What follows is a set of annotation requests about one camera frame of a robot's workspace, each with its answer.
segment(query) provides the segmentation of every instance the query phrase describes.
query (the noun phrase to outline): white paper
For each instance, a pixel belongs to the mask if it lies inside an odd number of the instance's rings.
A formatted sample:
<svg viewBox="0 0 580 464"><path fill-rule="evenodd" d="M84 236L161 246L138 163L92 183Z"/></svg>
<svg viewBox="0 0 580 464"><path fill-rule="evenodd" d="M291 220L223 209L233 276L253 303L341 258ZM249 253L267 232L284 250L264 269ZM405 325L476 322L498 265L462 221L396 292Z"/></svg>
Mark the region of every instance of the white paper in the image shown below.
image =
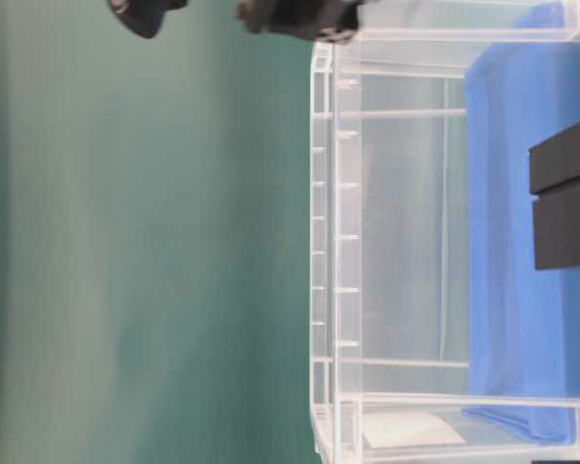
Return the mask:
<svg viewBox="0 0 580 464"><path fill-rule="evenodd" d="M425 412L378 413L363 417L363 435L372 448L463 445L444 420Z"/></svg>

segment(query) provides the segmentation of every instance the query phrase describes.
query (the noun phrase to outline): black block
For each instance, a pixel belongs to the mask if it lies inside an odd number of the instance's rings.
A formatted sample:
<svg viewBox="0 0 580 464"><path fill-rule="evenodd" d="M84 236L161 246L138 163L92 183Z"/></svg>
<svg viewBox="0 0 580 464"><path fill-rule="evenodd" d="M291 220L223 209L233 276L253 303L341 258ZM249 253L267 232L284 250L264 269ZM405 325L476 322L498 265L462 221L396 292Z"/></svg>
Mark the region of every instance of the black block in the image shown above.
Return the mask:
<svg viewBox="0 0 580 464"><path fill-rule="evenodd" d="M531 193L580 178L580 123L531 149Z"/></svg>
<svg viewBox="0 0 580 464"><path fill-rule="evenodd" d="M540 196L533 221L537 269L580 266L580 183Z"/></svg>

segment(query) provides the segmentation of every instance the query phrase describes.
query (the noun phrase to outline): clear acrylic box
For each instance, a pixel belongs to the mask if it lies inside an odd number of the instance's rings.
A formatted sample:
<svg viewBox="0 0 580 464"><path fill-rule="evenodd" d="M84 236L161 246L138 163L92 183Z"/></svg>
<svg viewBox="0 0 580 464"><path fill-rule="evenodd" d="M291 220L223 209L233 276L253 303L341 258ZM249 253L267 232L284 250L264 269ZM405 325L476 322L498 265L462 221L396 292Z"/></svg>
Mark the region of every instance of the clear acrylic box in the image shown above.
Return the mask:
<svg viewBox="0 0 580 464"><path fill-rule="evenodd" d="M370 2L350 44L314 46L310 415L325 463L580 459L580 397L468 388L465 76L493 44L580 43L580 0L557 5L556 25L520 26L540 4ZM497 406L561 411L572 439L538 444L468 414Z"/></svg>

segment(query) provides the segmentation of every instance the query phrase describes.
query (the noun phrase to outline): green wall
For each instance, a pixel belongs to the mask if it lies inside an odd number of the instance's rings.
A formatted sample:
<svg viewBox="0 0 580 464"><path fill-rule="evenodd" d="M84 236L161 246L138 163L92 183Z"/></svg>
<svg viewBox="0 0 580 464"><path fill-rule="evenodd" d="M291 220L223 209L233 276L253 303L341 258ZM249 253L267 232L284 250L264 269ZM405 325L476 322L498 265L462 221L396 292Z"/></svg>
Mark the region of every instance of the green wall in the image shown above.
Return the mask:
<svg viewBox="0 0 580 464"><path fill-rule="evenodd" d="M0 1L0 464L315 463L309 45Z"/></svg>

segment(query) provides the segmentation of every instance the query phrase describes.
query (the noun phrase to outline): blue fabric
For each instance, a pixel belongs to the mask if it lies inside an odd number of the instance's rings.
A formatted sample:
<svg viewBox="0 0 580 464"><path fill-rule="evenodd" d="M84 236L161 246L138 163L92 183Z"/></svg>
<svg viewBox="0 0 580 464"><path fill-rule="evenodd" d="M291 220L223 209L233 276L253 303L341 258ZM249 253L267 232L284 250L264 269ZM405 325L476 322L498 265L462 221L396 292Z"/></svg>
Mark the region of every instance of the blue fabric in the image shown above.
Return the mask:
<svg viewBox="0 0 580 464"><path fill-rule="evenodd" d="M560 27L561 4L517 26ZM534 266L528 150L580 120L579 43L501 43L466 75L469 134L469 392L580 396L580 270ZM473 407L536 443L575 438L568 409Z"/></svg>

